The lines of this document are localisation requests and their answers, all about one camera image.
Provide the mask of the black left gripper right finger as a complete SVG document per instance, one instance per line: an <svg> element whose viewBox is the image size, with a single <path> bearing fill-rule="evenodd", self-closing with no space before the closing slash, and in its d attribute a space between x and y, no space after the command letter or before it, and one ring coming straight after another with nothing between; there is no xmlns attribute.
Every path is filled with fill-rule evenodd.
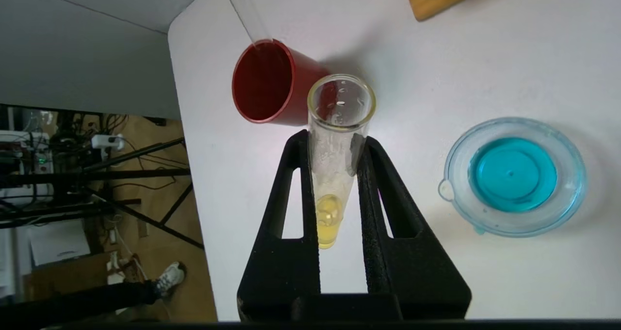
<svg viewBox="0 0 621 330"><path fill-rule="evenodd" d="M405 320L463 319L472 292L372 137L357 175L368 293L395 297Z"/></svg>

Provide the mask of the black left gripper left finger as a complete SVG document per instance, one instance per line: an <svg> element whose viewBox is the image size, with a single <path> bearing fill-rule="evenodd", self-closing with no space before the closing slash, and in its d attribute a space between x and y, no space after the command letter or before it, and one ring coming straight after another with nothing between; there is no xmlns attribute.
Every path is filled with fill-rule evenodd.
<svg viewBox="0 0 621 330"><path fill-rule="evenodd" d="M237 291L242 321L290 321L300 297L320 293L319 244L308 156L309 133L288 138ZM292 176L301 173L303 235L282 238Z"/></svg>

